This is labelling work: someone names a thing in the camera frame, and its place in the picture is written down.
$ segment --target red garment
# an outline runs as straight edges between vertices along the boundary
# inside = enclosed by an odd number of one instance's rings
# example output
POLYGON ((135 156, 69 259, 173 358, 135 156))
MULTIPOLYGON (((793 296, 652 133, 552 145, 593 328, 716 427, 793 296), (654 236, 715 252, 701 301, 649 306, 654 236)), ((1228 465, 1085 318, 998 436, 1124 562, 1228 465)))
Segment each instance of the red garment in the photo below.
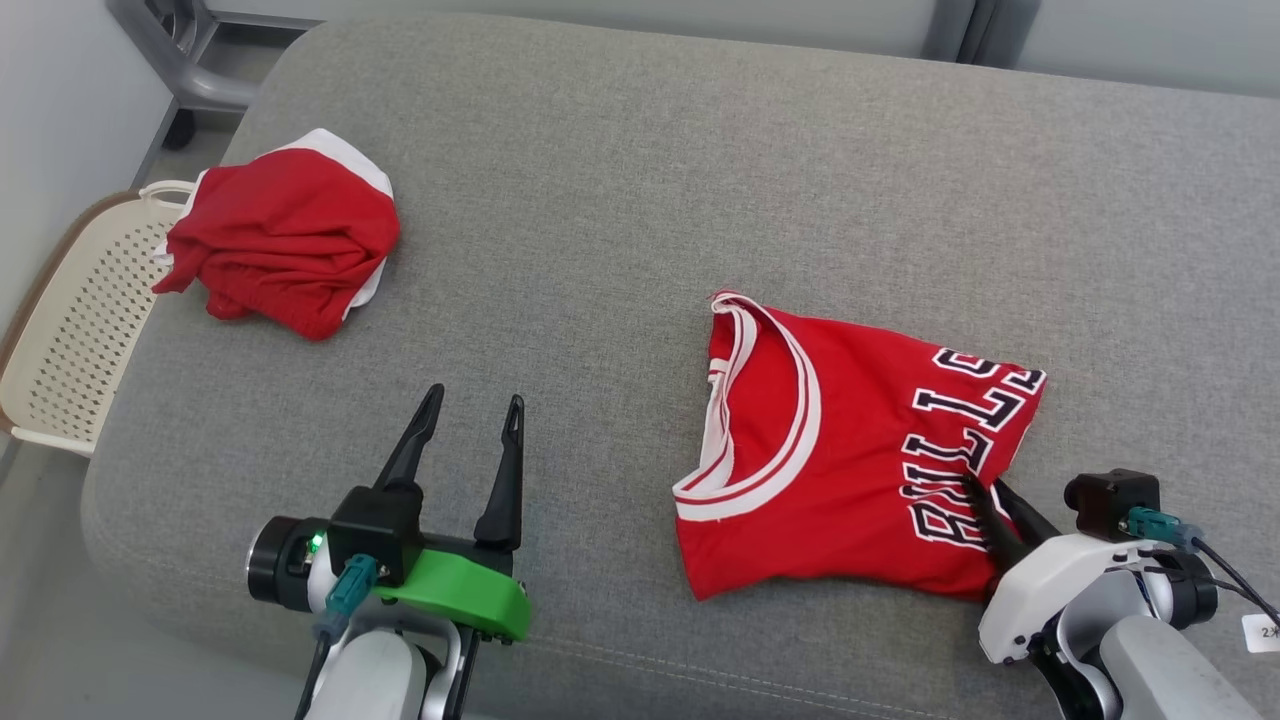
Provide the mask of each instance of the red garment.
POLYGON ((980 600, 960 478, 1009 469, 1044 374, 732 292, 712 310, 701 462, 673 488, 694 596, 840 575, 980 600))
POLYGON ((388 193, 308 149, 210 168, 192 202, 169 231, 174 266, 155 292, 200 278, 210 315, 261 313, 314 341, 338 331, 399 236, 388 193))

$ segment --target white label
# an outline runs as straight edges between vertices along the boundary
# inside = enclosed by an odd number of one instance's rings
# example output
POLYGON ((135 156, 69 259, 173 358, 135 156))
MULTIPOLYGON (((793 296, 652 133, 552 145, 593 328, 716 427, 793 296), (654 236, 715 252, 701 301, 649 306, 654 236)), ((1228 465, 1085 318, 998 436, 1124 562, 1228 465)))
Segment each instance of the white label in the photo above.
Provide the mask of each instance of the white label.
POLYGON ((1266 615, 1245 615, 1244 644, 1249 652, 1280 652, 1280 628, 1266 615))

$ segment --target laundry basket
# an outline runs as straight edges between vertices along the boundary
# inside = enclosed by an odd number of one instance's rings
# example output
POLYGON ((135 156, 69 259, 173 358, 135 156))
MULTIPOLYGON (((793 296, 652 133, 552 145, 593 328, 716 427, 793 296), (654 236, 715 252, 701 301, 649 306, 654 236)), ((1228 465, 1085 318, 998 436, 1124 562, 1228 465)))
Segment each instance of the laundry basket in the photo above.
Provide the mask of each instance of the laundry basket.
POLYGON ((93 455, 97 433, 151 313, 151 261, 193 184, 165 181, 106 197, 72 224, 0 345, 0 430, 93 455))

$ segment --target gray fabric surface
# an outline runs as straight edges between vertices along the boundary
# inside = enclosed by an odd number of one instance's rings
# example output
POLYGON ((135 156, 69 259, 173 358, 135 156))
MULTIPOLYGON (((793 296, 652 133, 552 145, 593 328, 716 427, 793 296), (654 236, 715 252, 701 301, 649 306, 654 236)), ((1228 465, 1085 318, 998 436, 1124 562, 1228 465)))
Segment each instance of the gray fabric surface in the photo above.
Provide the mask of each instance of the gray fabric surface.
MULTIPOLYGON (((392 178, 403 237, 332 341, 161 297, 90 471, 96 562, 157 624, 298 667, 306 619, 250 600, 271 515, 371 480, 448 386, 422 527, 466 534, 527 402, 532 639, 485 648, 500 717, 1048 717, 984 662, 980 609, 859 582, 696 603, 669 486, 698 460, 707 296, 1042 368, 1009 475, 1126 466, 1260 591, 1280 514, 1280 104, 977 67, 481 17, 324 26, 228 152, 325 127, 392 178)), ((1189 637, 1267 717, 1247 607, 1189 637)))

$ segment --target white wall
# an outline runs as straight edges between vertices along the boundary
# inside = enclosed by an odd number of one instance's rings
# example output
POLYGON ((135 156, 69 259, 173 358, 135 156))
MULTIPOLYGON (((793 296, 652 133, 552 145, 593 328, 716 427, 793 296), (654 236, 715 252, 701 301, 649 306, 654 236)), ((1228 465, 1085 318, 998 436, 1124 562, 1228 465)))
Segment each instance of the white wall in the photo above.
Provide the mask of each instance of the white wall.
POLYGON ((205 0, 214 12, 310 20, 451 10, 919 56, 934 0, 205 0))
POLYGON ((128 188, 172 97, 102 0, 4 4, 0 328, 67 225, 128 188))
POLYGON ((1280 97, 1280 1, 1043 0, 1018 69, 1280 97))

